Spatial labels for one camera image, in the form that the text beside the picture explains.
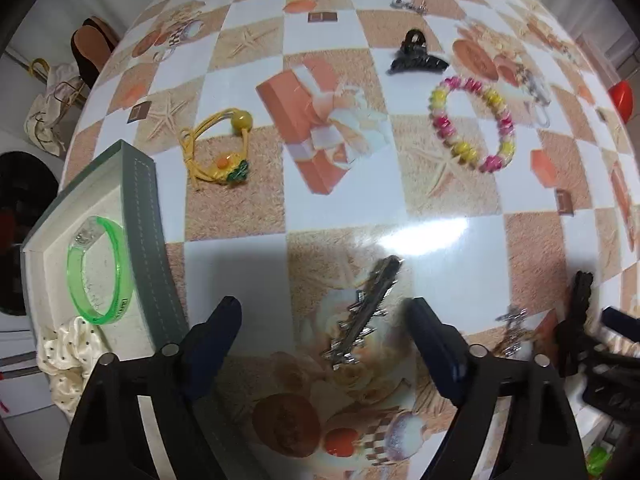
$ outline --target brown shoe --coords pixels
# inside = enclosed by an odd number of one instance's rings
[[[120,43],[120,39],[115,31],[109,26],[107,22],[104,22],[97,16],[92,16],[84,20],[83,25],[89,25],[90,27],[97,28],[100,33],[104,36],[104,39],[107,40],[107,44],[109,45],[109,49],[113,52],[118,43]]]
[[[78,62],[80,77],[89,88],[93,88],[111,56],[106,38],[97,28],[83,25],[71,37],[71,52]]]

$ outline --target beaded bracelet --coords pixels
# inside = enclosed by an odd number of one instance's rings
[[[468,78],[463,82],[459,76],[448,77],[435,88],[430,98],[431,119],[438,129],[438,136],[444,145],[451,148],[453,156],[460,157],[460,164],[468,164],[472,168],[478,166],[480,155],[478,150],[458,137],[458,132],[445,110],[447,95],[453,90],[466,90],[484,99],[498,121],[500,132],[500,148],[496,155],[488,155],[478,168],[480,171],[493,173],[505,168],[516,151],[513,119],[504,103],[504,99],[492,88],[485,88],[481,81]]]

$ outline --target black hair claw clip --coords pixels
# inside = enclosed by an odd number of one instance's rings
[[[427,52],[427,40],[418,28],[412,28],[404,37],[397,57],[391,63],[389,73],[407,70],[444,72],[449,63]]]

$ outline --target printed tablecloth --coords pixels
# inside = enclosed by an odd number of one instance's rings
[[[420,477],[454,408],[402,328],[403,297],[426,298],[489,349],[504,335],[497,317],[517,305],[550,350],[576,270],[594,273],[594,312],[638,315],[636,161],[571,38],[536,0],[413,0],[426,4],[423,16],[391,1],[153,0],[100,74],[66,162],[63,185],[119,139],[154,159],[190,324],[225,295],[242,303],[218,386],[273,478]],[[308,20],[324,11],[337,21]],[[388,73],[411,28],[450,61],[445,75]],[[508,102],[517,149],[504,170],[460,166],[436,137],[428,98],[455,74],[492,83]],[[254,117],[248,181],[195,189],[178,134],[227,107]],[[479,98],[455,92],[447,108],[465,139],[497,151]],[[196,160],[206,166],[240,145],[224,121],[197,141]],[[390,314],[372,322],[360,363],[333,372],[319,355],[388,254],[404,258]],[[577,392],[584,435],[600,415]]]

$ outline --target green bangle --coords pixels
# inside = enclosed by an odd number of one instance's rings
[[[113,250],[115,280],[111,305],[106,313],[100,314],[91,304],[84,288],[82,264],[86,252],[105,233],[109,237]],[[96,325],[113,323],[122,317],[133,293],[129,255],[122,227],[113,220],[101,216],[90,216],[82,224],[74,235],[66,254],[66,284],[76,310],[89,323]]]

